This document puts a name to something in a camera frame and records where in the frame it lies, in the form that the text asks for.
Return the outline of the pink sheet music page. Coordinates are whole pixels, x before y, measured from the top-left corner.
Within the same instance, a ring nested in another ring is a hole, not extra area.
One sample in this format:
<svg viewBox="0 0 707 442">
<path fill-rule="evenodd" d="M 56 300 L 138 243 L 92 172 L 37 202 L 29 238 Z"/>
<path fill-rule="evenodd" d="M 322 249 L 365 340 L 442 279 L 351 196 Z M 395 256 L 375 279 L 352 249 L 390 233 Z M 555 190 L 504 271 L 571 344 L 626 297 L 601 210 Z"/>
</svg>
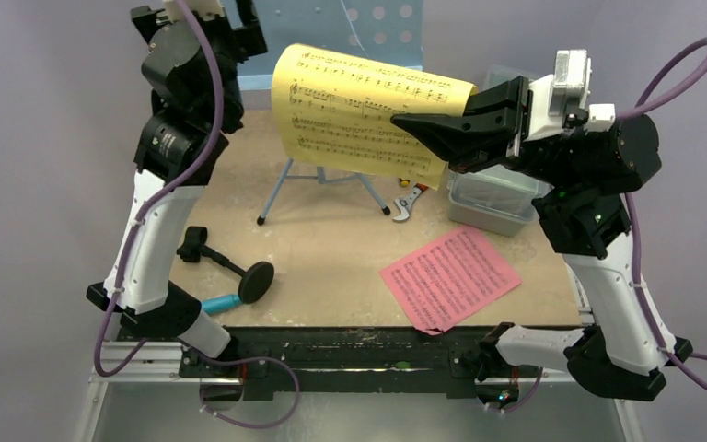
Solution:
<svg viewBox="0 0 707 442">
<path fill-rule="evenodd" d="M 457 227 L 379 272 L 414 329 L 449 331 L 522 284 L 475 228 Z"/>
</svg>

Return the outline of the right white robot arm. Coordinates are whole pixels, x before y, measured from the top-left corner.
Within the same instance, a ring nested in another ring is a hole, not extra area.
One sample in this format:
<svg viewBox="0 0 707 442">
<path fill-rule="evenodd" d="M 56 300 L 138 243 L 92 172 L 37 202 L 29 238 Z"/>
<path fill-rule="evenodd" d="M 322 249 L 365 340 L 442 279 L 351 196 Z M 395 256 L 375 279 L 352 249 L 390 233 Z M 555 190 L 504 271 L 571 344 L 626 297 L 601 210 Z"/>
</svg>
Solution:
<svg viewBox="0 0 707 442">
<path fill-rule="evenodd" d="M 551 75 L 519 76 L 470 96 L 459 116 L 408 112 L 390 120 L 456 173 L 502 166 L 551 188 L 533 206 L 595 321 L 573 330 L 501 323 L 480 342 L 478 379 L 535 366 L 564 371 L 601 398 L 652 401 L 666 385 L 664 366 L 692 349 L 658 318 L 632 260 L 634 218 L 622 201 L 660 170 L 659 136 L 649 116 L 619 119 L 587 95 L 585 85 Z"/>
</svg>

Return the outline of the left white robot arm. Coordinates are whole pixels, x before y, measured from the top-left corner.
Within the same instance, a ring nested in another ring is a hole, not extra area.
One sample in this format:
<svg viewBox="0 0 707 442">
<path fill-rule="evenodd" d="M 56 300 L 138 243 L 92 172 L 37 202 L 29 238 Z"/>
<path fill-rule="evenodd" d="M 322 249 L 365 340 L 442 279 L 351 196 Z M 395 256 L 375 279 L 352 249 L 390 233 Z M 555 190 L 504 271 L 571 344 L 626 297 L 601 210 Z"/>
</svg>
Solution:
<svg viewBox="0 0 707 442">
<path fill-rule="evenodd" d="M 219 1 L 139 6 L 131 20 L 148 46 L 141 65 L 151 87 L 151 117 L 140 134 L 128 224 L 109 275 L 87 299 L 141 340 L 178 339 L 224 377 L 237 367 L 231 335 L 201 302 L 171 282 L 174 249 L 208 185 L 244 107 L 238 66 L 266 52 L 255 5 L 239 1 L 240 25 Z"/>
</svg>

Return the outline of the yellow sheet music page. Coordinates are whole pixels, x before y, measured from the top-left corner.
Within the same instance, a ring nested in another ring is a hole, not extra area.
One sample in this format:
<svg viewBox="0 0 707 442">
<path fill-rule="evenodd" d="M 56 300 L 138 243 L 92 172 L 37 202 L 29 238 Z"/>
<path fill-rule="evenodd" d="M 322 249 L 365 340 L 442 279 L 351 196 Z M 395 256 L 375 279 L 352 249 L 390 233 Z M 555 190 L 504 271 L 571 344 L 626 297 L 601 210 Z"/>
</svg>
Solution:
<svg viewBox="0 0 707 442">
<path fill-rule="evenodd" d="M 477 90 L 454 78 L 292 44 L 273 71 L 272 114 L 284 151 L 295 160 L 437 189 L 446 163 L 390 117 L 459 116 Z"/>
</svg>

